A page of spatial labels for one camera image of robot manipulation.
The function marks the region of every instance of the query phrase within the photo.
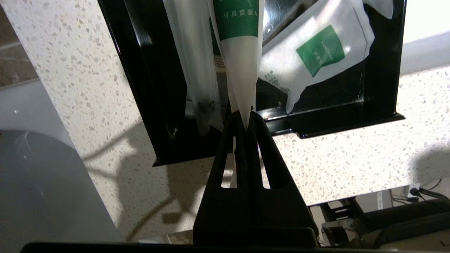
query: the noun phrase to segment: speckled countertop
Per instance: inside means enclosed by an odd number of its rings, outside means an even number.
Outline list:
[[[154,151],[96,1],[1,1],[119,231],[191,229],[212,158],[152,168]],[[450,68],[400,79],[406,120],[275,137],[309,205],[450,176]]]

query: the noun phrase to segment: power outlet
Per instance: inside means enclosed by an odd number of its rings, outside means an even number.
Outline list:
[[[402,192],[402,194],[403,194],[405,197],[407,197],[407,198],[414,198],[414,197],[417,197],[417,196],[414,196],[414,195],[411,194],[411,190],[414,189],[414,188],[416,188],[416,189],[419,190],[419,189],[420,189],[420,183],[412,184],[412,185],[407,185],[407,186],[403,187],[403,192]]]

